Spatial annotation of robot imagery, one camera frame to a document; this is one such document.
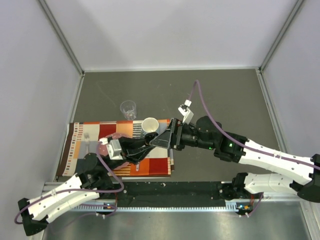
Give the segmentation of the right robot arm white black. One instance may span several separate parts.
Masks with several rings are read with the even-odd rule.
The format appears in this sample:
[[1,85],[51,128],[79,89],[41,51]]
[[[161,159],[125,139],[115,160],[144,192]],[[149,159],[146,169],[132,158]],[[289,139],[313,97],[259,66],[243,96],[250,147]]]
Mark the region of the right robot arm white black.
[[303,200],[320,201],[320,156],[291,155],[254,142],[245,136],[222,130],[208,116],[195,124],[173,118],[165,131],[150,141],[159,148],[181,151],[186,146],[213,151],[216,158],[241,165],[256,166],[269,174],[239,173],[232,179],[233,194],[281,193],[297,195]]

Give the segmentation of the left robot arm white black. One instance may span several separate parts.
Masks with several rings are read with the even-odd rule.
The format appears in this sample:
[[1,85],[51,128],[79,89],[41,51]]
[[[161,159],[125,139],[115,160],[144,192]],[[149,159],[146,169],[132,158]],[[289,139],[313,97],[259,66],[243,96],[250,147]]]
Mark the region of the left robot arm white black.
[[113,135],[98,140],[95,153],[86,154],[86,169],[75,173],[51,191],[32,199],[18,201],[21,221],[26,236],[36,235],[47,228],[57,217],[99,198],[109,198],[124,190],[124,183],[114,170],[125,163],[141,162],[153,149],[151,141],[158,133],[151,132],[142,138]]

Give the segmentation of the black earbud case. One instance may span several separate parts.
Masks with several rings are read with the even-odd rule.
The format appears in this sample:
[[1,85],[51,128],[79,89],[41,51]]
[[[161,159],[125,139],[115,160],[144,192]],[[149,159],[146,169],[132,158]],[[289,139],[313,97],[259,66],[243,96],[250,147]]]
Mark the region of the black earbud case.
[[145,137],[144,137],[144,141],[145,141],[145,145],[146,146],[149,146],[150,145],[150,142],[153,140],[153,139],[155,139],[157,136],[156,135],[146,135]]

